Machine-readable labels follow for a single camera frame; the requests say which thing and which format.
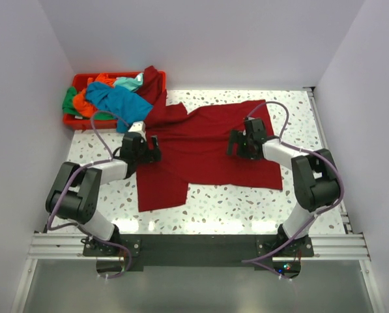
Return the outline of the dark red t shirt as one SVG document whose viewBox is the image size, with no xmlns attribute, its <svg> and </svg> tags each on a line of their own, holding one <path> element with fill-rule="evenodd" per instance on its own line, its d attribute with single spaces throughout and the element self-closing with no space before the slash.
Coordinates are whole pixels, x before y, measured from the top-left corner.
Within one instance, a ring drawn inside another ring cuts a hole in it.
<svg viewBox="0 0 389 313">
<path fill-rule="evenodd" d="M 164 77 L 153 66 L 143 71 L 137 94 L 153 105 L 145 119 L 148 136 L 157 136 L 162 159 L 137 167 L 137 205 L 140 212 L 184 205 L 188 185 L 235 185 L 282 188 L 277 163 L 227 155 L 231 130 L 261 100 L 202 106 L 187 112 L 184 104 L 167 105 Z"/>
</svg>

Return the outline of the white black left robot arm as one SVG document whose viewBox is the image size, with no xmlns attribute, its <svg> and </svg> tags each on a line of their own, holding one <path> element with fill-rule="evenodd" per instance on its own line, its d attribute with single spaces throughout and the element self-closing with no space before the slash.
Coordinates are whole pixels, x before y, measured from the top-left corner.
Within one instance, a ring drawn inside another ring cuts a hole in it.
<svg viewBox="0 0 389 313">
<path fill-rule="evenodd" d="M 50 214 L 47 229 L 76 226 L 97 240 L 98 249 L 105 255 L 118 253 L 119 229 L 97 209 L 99 190 L 102 185 L 131 177 L 141 164 L 160 161 L 158 137 L 151 136 L 151 143 L 139 132 L 127 132 L 117 149 L 118 155 L 85 165 L 64 162 L 46 200 L 46 211 Z"/>
</svg>

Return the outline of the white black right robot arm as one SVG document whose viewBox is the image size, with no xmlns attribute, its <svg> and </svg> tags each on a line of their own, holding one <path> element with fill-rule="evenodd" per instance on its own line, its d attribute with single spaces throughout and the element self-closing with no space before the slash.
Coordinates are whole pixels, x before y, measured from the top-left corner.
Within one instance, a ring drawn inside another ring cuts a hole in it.
<svg viewBox="0 0 389 313">
<path fill-rule="evenodd" d="M 261 119 L 246 118 L 244 130 L 230 131 L 227 154 L 273 161 L 291 170 L 296 205 L 279 226 L 274 243 L 283 256 L 296 252 L 298 239 L 308 235 L 317 216 L 341 200 L 343 188 L 330 151 L 300 149 L 270 136 Z"/>
</svg>

